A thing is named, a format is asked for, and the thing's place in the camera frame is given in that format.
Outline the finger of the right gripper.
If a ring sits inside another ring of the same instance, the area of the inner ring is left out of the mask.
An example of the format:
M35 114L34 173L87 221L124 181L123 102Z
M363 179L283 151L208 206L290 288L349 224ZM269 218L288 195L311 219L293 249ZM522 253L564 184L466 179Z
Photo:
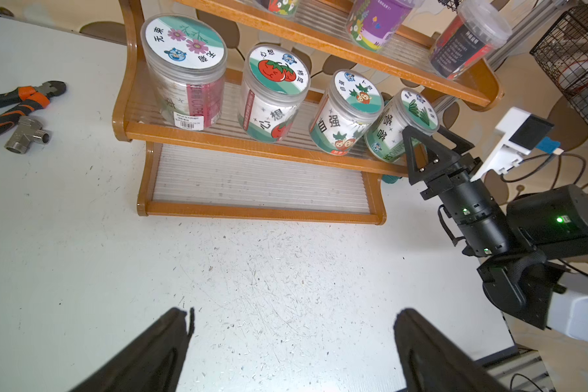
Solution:
M412 186L422 181L434 181L440 176L451 177L461 171L469 175L475 172L475 158L469 154L475 147L471 142L445 127L438 130L437 136L450 141L454 148L450 149L416 127L403 129L408 180Z

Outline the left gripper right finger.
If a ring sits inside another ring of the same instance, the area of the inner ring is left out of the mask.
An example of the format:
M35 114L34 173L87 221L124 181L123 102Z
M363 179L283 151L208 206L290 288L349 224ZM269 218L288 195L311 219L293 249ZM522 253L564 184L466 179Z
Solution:
M408 391L506 389L416 310L397 315L394 333Z

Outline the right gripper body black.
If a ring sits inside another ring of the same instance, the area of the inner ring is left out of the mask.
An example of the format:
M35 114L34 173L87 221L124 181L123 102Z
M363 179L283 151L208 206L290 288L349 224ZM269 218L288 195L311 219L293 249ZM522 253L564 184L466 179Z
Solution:
M475 171L481 165L475 158ZM464 255L490 257L514 250L517 240L504 212L483 181L471 181L471 176L466 171L440 176L425 182L421 195L425 200L440 198L439 221L453 245L465 241Z

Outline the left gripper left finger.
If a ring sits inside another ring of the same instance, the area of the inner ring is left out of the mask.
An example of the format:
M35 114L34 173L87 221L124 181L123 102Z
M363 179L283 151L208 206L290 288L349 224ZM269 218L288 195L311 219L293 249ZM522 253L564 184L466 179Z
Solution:
M194 308L171 308L73 390L175 391L194 323Z

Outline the grass label seed jar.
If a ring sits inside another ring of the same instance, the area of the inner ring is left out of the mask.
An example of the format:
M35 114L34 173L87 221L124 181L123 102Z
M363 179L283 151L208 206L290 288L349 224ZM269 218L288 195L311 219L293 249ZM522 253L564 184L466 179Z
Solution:
M364 135L364 141L377 159L395 163L405 154L403 130L406 127L414 127L428 137L438 132L440 127L431 103L411 88L404 88L389 101Z

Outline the carrot label seed jar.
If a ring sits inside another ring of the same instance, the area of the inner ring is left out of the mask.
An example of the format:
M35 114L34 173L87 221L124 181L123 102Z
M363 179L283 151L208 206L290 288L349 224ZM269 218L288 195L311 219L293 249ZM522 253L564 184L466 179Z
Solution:
M377 121L384 101L364 75L343 69L334 73L318 107L311 139L324 153L343 156Z

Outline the clear seed jar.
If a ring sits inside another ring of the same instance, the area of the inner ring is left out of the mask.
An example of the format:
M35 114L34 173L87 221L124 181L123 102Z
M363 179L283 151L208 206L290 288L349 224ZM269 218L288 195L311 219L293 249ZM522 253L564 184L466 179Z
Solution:
M346 32L359 46L378 52L423 0L357 0L346 22Z
M299 0L256 0L261 8L285 18L293 17L299 5Z
M464 1L431 48L431 66L441 77L454 80L488 53L504 46L511 34L511 26L491 3Z

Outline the wooden two-tier shelf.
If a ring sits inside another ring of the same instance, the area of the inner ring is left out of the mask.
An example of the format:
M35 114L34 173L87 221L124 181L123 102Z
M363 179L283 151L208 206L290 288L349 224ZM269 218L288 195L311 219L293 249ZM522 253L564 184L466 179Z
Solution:
M374 81L342 68L313 88L304 60L267 42L235 70L223 29L120 6L127 66L113 129L146 143L139 215L385 222L382 177L408 169L364 145L384 106Z

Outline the tomato label seed jar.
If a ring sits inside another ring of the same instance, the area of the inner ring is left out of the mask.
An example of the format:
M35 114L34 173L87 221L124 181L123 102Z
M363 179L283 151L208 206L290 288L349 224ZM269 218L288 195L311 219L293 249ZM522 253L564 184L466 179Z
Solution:
M309 89L309 70L299 56L274 44L258 44L243 67L238 123L254 140L277 143L291 129Z

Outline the flower label seed jar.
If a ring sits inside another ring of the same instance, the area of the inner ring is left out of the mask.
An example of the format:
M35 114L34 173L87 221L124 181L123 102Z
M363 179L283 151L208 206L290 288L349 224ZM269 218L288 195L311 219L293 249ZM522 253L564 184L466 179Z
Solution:
M145 60L164 120L203 131L221 116L228 50L209 25L176 14L153 16L140 30Z

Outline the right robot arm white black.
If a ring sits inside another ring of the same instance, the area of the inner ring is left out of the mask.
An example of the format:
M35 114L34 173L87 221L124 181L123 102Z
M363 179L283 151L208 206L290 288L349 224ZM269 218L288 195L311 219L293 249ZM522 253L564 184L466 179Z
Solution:
M482 259L478 274L488 300L541 330L588 342L588 273L571 260L588 255L588 194L575 185L529 194L501 208L475 174L471 143L452 132L454 148L414 127L403 130L411 184L423 199L440 199L439 221L454 221L464 253Z

